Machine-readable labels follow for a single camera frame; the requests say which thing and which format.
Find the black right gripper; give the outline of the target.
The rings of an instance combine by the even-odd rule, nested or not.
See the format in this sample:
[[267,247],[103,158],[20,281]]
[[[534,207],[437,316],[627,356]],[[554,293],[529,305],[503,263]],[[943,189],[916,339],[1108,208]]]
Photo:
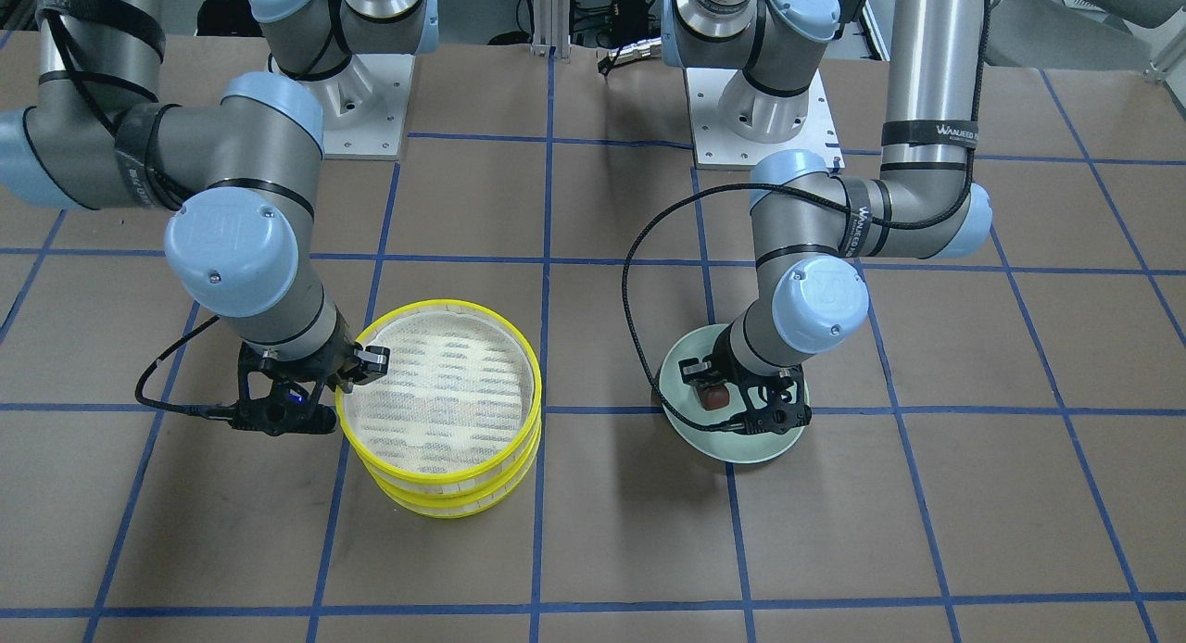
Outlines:
[[351,391],[389,373],[391,350],[332,339],[304,359],[275,359],[249,344],[240,346],[238,399],[232,405],[234,429],[264,435],[330,435],[334,408],[323,405],[323,390]]

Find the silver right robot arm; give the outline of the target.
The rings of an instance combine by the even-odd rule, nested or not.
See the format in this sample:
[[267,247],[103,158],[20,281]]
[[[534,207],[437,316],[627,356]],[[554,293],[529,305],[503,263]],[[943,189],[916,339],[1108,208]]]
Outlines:
[[240,336],[232,405],[140,405],[264,435],[329,435],[323,391],[388,373],[361,345],[310,263],[332,120],[368,115],[363,55],[427,55],[439,0],[247,0],[272,70],[227,85],[215,107],[159,98],[159,0],[36,0],[39,97],[4,112],[4,185],[51,209],[166,209],[162,250],[210,322]]

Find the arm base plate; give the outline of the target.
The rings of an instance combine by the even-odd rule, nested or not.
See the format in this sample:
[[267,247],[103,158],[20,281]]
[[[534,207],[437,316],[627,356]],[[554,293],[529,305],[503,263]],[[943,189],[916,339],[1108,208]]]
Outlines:
[[397,161],[410,103],[412,55],[343,56],[320,68],[323,79],[300,84],[323,108],[323,157],[326,160]]
[[750,170],[783,149],[808,149],[827,168],[846,166],[820,72],[805,93],[774,97],[741,70],[687,68],[686,91],[699,170]]

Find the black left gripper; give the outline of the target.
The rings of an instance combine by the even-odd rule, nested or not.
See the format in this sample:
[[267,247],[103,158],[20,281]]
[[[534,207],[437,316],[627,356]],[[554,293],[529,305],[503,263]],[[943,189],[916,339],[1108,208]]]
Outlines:
[[680,414],[682,424],[704,432],[732,432],[737,435],[783,435],[788,429],[806,427],[812,422],[812,407],[806,397],[806,384],[801,364],[776,374],[750,373],[735,359],[727,348],[728,335],[718,335],[710,354],[703,359],[681,359],[680,376],[696,394],[704,386],[729,382],[737,386],[744,397],[745,410],[737,412],[728,421],[702,426]]

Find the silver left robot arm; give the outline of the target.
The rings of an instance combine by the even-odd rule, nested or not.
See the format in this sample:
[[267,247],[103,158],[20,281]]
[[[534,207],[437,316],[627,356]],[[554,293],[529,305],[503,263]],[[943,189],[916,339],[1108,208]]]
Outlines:
[[[721,112],[782,141],[841,23],[839,0],[663,0],[663,61],[731,69]],[[973,179],[990,0],[895,0],[876,178],[812,149],[755,163],[750,196],[758,297],[706,339],[686,335],[651,386],[690,437],[788,435],[812,419],[803,364],[863,326],[855,257],[963,257],[991,227]]]

